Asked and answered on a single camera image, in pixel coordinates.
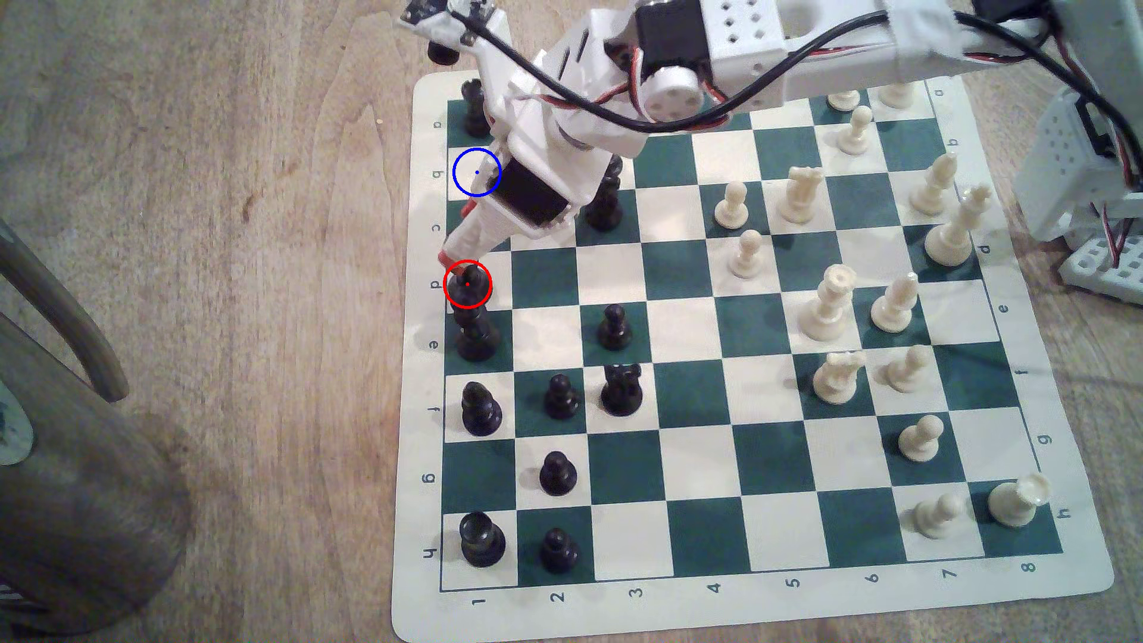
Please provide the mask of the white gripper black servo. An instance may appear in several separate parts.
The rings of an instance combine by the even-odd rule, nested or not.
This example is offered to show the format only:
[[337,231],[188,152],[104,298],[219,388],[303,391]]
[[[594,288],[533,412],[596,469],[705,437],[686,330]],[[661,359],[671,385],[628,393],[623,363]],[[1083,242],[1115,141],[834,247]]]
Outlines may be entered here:
[[[596,196],[615,154],[570,144],[550,105],[530,101],[513,108],[514,122],[495,139],[502,168],[491,198],[517,217],[526,235],[542,238]],[[511,238],[511,219],[475,198],[467,199],[458,215],[462,223],[438,254],[443,267],[479,260]]]

